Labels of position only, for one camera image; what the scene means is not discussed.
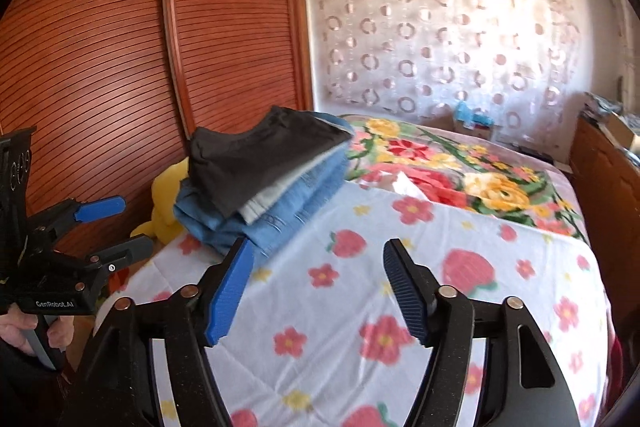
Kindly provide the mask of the long wooden cabinet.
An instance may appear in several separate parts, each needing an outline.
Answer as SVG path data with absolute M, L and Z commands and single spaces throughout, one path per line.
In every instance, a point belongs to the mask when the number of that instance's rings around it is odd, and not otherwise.
M 639 308 L 639 170 L 582 117 L 570 167 L 614 322 L 620 324 Z

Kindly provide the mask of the cardboard box on cabinet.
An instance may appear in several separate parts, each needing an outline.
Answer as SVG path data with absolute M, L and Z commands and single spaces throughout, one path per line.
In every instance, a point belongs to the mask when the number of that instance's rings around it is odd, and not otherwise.
M 605 129 L 619 146 L 631 153 L 639 154 L 639 133 L 635 132 L 623 117 L 609 113 L 605 121 Z

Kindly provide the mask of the folded grey-green pants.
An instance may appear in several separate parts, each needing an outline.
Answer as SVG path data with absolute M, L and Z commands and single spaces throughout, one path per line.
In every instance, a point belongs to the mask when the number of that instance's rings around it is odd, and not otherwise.
M 322 164 L 323 161 L 327 160 L 335 153 L 344 152 L 348 147 L 348 144 L 349 142 L 338 144 L 311 160 L 306 161 L 305 164 L 295 167 L 290 172 L 280 176 L 280 178 L 267 187 L 262 188 L 256 195 L 246 202 L 238 210 L 238 213 L 248 225 L 251 225 L 267 210 L 269 210 L 295 182 L 302 179 L 305 174 L 310 173 L 312 169 Z

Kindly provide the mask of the white strawberry print quilt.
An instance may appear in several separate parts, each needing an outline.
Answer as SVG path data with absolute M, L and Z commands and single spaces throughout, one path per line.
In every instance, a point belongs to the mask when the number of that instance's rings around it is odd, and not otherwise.
M 521 298 L 593 425 L 606 389 L 610 305 L 589 246 L 436 202 L 346 183 L 250 277 L 229 334 L 208 351 L 237 426 L 399 426 L 430 354 L 383 268 L 399 239 L 465 296 Z

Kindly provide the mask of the blue tissue box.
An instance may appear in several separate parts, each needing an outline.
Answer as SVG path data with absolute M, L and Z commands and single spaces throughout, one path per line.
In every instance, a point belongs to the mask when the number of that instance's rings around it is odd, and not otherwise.
M 460 102 L 452 115 L 454 131 L 490 141 L 495 131 L 495 121 L 481 110 L 469 108 Z

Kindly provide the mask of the wooden louvred wardrobe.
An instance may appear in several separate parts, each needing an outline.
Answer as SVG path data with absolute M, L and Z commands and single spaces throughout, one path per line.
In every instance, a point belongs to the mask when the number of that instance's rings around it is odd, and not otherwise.
M 1 128 L 32 128 L 27 209 L 119 195 L 85 256 L 149 219 L 152 180 L 193 130 L 240 132 L 311 106 L 300 0 L 1 0 Z

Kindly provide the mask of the sheer circle pattern curtain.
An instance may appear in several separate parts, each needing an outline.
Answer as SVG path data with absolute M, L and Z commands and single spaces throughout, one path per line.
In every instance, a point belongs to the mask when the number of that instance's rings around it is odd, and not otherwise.
M 344 112 L 431 122 L 465 108 L 549 155 L 582 50 L 574 0 L 308 0 L 314 89 Z

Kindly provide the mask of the colourful floral blanket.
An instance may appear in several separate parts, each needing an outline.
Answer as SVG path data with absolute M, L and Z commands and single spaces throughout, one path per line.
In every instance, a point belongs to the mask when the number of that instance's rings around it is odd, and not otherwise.
M 558 168 L 465 134 L 363 115 L 347 179 L 588 241 L 577 197 Z

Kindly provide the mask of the folded blue jeans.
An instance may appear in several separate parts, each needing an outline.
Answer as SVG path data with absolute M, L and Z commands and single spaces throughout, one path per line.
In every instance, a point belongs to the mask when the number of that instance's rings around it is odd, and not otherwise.
M 332 155 L 295 182 L 277 202 L 251 225 L 238 212 L 226 218 L 202 195 L 188 177 L 181 182 L 174 205 L 177 220 L 200 243 L 225 255 L 240 237 L 249 239 L 258 260 L 277 254 L 335 195 L 345 180 L 347 152 L 354 129 L 344 119 L 326 113 L 314 113 L 333 124 L 344 124 L 352 132 L 344 152 Z

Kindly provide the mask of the yellow plush toy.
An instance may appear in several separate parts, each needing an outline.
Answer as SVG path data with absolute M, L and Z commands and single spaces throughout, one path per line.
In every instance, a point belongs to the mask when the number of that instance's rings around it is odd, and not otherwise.
M 183 225 L 175 217 L 174 205 L 181 182 L 188 177 L 188 169 L 189 159 L 184 158 L 166 168 L 153 180 L 151 220 L 138 225 L 130 233 L 131 237 L 142 234 L 167 245 L 184 231 Z

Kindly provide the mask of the black pants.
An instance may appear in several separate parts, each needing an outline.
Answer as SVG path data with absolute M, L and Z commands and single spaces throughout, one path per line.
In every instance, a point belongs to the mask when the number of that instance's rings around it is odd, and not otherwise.
M 190 141 L 189 180 L 228 218 L 294 169 L 350 140 L 344 124 L 273 106 L 250 130 L 198 127 Z

